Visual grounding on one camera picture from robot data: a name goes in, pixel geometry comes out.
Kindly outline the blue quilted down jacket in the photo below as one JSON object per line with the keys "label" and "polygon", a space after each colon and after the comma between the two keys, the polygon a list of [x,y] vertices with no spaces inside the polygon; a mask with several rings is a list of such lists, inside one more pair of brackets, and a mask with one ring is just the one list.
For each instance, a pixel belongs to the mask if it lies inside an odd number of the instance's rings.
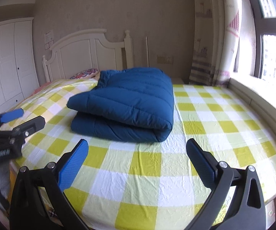
{"label": "blue quilted down jacket", "polygon": [[101,71],[96,87],[67,107],[77,112],[73,132],[117,142],[163,142],[174,124],[172,81],[156,68]]}

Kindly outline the wall socket plate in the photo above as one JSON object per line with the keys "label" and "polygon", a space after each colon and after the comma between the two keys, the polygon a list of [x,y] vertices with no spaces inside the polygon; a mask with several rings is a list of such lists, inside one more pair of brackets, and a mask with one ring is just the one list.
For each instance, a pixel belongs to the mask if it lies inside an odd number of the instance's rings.
{"label": "wall socket plate", "polygon": [[173,56],[157,56],[158,64],[173,64]]}

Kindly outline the colourful patterned pillow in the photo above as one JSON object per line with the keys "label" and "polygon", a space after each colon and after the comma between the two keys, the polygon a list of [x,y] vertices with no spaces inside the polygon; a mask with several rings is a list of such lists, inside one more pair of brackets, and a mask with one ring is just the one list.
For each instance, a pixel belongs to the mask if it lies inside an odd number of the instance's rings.
{"label": "colourful patterned pillow", "polygon": [[71,80],[92,79],[92,78],[94,79],[94,76],[98,71],[99,71],[98,69],[84,70],[73,75],[72,77],[70,77],[70,79]]}

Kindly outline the printed striped curtain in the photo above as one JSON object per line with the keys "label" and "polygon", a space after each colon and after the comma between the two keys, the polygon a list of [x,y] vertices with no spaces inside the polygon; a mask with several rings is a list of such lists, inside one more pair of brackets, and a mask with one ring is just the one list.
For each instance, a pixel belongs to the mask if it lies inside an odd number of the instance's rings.
{"label": "printed striped curtain", "polygon": [[242,0],[194,0],[195,38],[189,81],[226,87],[233,72]]}

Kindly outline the white bedside table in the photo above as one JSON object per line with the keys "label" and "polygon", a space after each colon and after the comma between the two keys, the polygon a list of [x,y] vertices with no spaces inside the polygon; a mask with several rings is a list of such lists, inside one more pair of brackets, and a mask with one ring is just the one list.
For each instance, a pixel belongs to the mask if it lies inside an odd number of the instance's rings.
{"label": "white bedside table", "polygon": [[173,85],[184,85],[184,81],[181,78],[171,78]]}

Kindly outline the white wooden headboard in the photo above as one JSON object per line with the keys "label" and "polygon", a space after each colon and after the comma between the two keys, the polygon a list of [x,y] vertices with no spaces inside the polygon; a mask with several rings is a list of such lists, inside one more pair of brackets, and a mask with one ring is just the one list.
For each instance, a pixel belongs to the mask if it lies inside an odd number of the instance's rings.
{"label": "white wooden headboard", "polygon": [[130,31],[121,42],[107,40],[106,29],[87,29],[69,34],[50,47],[51,58],[42,56],[47,82],[65,80],[87,69],[123,70],[134,67]]}

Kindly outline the yellow checked bed sheet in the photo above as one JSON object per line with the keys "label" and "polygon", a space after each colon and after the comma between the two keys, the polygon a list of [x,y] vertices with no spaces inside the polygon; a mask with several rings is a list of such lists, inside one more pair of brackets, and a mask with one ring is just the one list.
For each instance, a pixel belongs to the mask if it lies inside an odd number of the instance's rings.
{"label": "yellow checked bed sheet", "polygon": [[265,201],[276,196],[276,136],[228,89],[174,85],[174,125],[161,143],[87,137],[89,152],[66,190],[93,229],[183,229],[210,190],[186,154],[193,138],[233,168],[256,168]]}

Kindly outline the paper notices on wall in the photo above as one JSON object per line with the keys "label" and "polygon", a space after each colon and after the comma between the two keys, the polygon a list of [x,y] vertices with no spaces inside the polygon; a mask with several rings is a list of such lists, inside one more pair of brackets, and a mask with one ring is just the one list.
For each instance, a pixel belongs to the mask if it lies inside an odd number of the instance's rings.
{"label": "paper notices on wall", "polygon": [[49,50],[54,44],[54,31],[49,30],[44,34],[44,49]]}

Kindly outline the white wardrobe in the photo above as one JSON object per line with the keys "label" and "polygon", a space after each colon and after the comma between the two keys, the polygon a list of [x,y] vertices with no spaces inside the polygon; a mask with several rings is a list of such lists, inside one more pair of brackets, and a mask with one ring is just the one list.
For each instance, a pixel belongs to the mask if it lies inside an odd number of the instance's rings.
{"label": "white wardrobe", "polygon": [[39,88],[32,46],[32,17],[0,22],[0,113]]}

